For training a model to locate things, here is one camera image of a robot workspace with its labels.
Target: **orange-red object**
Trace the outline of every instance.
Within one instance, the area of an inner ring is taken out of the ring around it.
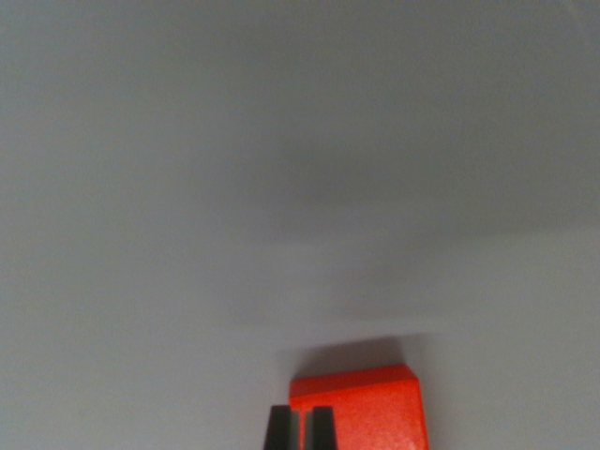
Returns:
[[[334,407],[338,450],[428,450],[419,381],[406,365],[292,380],[290,406],[300,416]]]

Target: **red block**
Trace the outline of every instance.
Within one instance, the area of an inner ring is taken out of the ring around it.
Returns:
[[[406,365],[292,380],[290,405],[300,415],[334,407],[338,450],[428,450],[419,380]]]

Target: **textured red surface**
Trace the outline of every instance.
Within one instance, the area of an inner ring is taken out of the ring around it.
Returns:
[[[428,450],[419,381],[406,365],[293,380],[290,405],[333,406],[338,450]],[[300,430],[302,450],[303,414]]]

